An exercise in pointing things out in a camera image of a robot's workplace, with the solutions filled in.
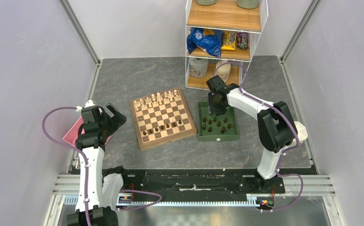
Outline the wooden chess board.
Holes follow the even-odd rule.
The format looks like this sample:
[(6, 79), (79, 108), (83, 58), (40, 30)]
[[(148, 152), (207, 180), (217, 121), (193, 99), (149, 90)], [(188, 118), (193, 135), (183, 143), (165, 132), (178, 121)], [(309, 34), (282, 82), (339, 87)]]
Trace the wooden chess board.
[(181, 88), (152, 93), (130, 100), (132, 119), (139, 148), (144, 150), (167, 142), (189, 137), (197, 133), (194, 120)]

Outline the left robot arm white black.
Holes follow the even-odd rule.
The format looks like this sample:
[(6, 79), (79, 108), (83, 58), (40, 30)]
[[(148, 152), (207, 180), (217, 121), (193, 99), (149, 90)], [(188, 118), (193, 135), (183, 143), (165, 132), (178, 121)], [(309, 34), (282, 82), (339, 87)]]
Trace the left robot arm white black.
[(105, 144), (126, 121), (112, 104), (102, 108), (92, 100), (80, 107), (83, 123), (75, 145), (80, 158), (80, 188), (75, 212), (66, 217), (68, 226), (116, 226), (116, 198), (130, 186), (123, 167), (103, 169)]

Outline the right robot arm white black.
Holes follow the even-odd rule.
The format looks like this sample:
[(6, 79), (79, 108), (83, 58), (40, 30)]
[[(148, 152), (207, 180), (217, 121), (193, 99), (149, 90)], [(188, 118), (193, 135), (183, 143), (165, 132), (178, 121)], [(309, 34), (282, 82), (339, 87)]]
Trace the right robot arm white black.
[(219, 76), (210, 78), (206, 84), (210, 90), (210, 114), (222, 115), (227, 107), (234, 107), (257, 120), (264, 151), (254, 175), (254, 187), (261, 193), (267, 192), (277, 179), (281, 155), (299, 146), (298, 130), (288, 105), (260, 99), (234, 83), (226, 85)]

